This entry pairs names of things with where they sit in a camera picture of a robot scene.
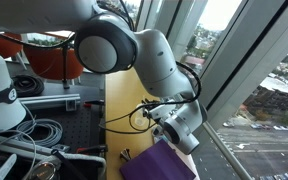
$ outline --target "glass window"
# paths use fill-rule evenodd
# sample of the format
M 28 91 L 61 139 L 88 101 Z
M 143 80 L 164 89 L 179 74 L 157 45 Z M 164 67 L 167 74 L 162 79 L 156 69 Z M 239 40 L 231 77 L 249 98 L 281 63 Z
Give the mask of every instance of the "glass window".
M 288 179 L 288 55 L 217 132 L 255 179 Z
M 106 2 L 110 5 L 113 5 L 114 7 L 117 7 L 118 9 L 121 10 L 121 12 L 124 13 L 124 9 L 123 9 L 122 4 L 120 3 L 120 0 L 100 0 L 99 2 L 101 1 Z M 130 18 L 133 20 L 134 25 L 136 27 L 136 23 L 138 19 L 137 16 L 139 15 L 139 12 L 140 12 L 140 6 L 141 6 L 142 0 L 123 0 L 123 2 L 125 4 L 125 7 L 128 11 Z
M 240 3 L 241 0 L 208 0 L 181 61 L 200 72 Z

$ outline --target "bundle of wires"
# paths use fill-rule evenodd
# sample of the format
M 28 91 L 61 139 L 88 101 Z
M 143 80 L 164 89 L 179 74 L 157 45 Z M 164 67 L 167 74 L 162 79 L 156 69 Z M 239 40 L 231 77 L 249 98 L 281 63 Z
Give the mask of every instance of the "bundle of wires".
M 29 75 L 17 75 L 12 77 L 12 80 L 18 97 L 36 96 L 44 90 L 44 83 L 40 78 Z
M 26 134 L 31 134 L 37 127 L 46 128 L 48 130 L 48 135 L 44 139 L 35 140 L 35 143 L 44 147 L 52 147 L 56 145 L 62 138 L 63 128 L 61 124 L 51 119 L 35 119 L 30 110 L 24 104 L 22 105 L 29 113 L 32 120 L 22 122 L 16 127 L 16 130 L 25 132 Z M 17 139 L 30 143 L 30 141 L 23 135 L 19 135 Z

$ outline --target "robotic arm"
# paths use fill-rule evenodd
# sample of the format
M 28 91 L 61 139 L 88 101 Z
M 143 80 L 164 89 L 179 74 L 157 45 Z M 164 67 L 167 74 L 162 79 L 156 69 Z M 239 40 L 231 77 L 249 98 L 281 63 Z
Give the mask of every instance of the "robotic arm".
M 95 0 L 0 0 L 0 31 L 55 30 L 76 32 L 76 56 L 93 72 L 112 73 L 133 65 L 151 95 L 159 98 L 180 95 L 184 99 L 195 96 L 160 31 L 133 32 L 121 17 L 99 8 Z M 189 154 L 198 145 L 192 132 L 206 118 L 205 110 L 197 100 L 174 109 L 174 105 L 160 105 L 150 110 L 150 116 L 159 119 L 159 133 Z

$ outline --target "purple cloth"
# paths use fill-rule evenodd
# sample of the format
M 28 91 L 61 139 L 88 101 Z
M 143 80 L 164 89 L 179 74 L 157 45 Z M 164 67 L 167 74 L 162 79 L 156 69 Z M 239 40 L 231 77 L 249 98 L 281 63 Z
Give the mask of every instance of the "purple cloth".
M 120 168 L 125 180 L 191 180 L 195 174 L 160 140 Z

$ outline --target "orange chair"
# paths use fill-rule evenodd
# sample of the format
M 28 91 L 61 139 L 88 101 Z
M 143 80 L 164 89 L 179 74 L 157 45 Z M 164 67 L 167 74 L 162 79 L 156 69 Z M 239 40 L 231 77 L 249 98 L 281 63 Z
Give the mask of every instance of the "orange chair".
M 21 35 L 13 33 L 4 33 L 4 35 L 21 40 Z M 23 49 L 23 46 L 20 44 L 13 43 L 11 41 L 0 38 L 0 55 L 6 59 L 9 57 L 16 57 L 16 59 L 21 63 L 23 68 L 26 70 L 26 66 L 19 55 L 19 52 Z
M 24 53 L 29 61 L 33 72 L 45 79 L 62 80 L 79 78 L 83 73 L 83 66 L 77 60 L 74 50 L 67 51 L 66 67 L 63 66 L 63 51 L 60 48 L 43 50 L 24 47 Z

